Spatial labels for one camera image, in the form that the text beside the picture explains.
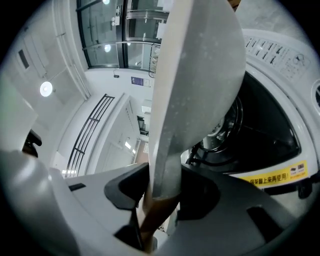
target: round ceiling light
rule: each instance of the round ceiling light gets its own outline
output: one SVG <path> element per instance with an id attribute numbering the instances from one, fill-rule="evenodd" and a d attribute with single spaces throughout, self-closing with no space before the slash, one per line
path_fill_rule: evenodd
<path id="1" fill-rule="evenodd" d="M 111 45 L 110 45 L 110 44 L 106 44 L 106 45 L 104 46 L 104 51 L 105 51 L 106 53 L 108 53 L 108 52 L 110 52 L 110 50 L 111 50 Z"/>
<path id="2" fill-rule="evenodd" d="M 48 97 L 53 91 L 53 87 L 52 84 L 48 81 L 44 82 L 43 84 L 41 84 L 40 86 L 40 94 L 43 97 Z"/>

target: ceiling light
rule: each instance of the ceiling light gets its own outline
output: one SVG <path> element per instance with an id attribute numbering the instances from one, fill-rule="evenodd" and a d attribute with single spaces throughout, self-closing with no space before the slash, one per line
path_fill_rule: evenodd
<path id="1" fill-rule="evenodd" d="M 104 51 L 105 51 L 106 53 L 108 53 L 108 52 L 110 52 L 110 50 L 111 50 L 111 45 L 110 45 L 110 44 L 106 44 L 106 45 L 104 46 Z"/>
<path id="2" fill-rule="evenodd" d="M 41 84 L 40 86 L 40 94 L 43 97 L 48 97 L 53 91 L 53 87 L 52 84 L 48 81 L 44 82 L 43 84 Z"/>
<path id="3" fill-rule="evenodd" d="M 125 142 L 125 144 L 124 144 L 128 149 L 131 149 L 131 146 L 130 146 L 130 144 L 128 143 L 128 142 Z"/>

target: blue sign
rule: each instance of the blue sign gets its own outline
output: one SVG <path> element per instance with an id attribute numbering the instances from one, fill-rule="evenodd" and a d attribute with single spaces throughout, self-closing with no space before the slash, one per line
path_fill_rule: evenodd
<path id="1" fill-rule="evenodd" d="M 131 76 L 131 84 L 137 85 L 137 86 L 144 86 L 144 79 Z"/>

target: washing machine drum opening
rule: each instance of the washing machine drum opening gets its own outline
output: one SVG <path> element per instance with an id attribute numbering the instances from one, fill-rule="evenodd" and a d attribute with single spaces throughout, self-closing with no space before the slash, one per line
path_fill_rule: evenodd
<path id="1" fill-rule="evenodd" d="M 196 147 L 194 165 L 224 173 L 267 168 L 301 152 L 284 110 L 247 73 L 226 116 Z"/>

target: yellow warning label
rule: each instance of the yellow warning label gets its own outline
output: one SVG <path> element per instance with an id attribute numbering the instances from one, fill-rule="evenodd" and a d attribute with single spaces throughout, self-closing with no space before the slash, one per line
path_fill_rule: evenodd
<path id="1" fill-rule="evenodd" d="M 284 169 L 274 170 L 252 176 L 239 177 L 251 184 L 261 187 L 285 184 L 308 176 L 307 161 L 301 161 Z"/>

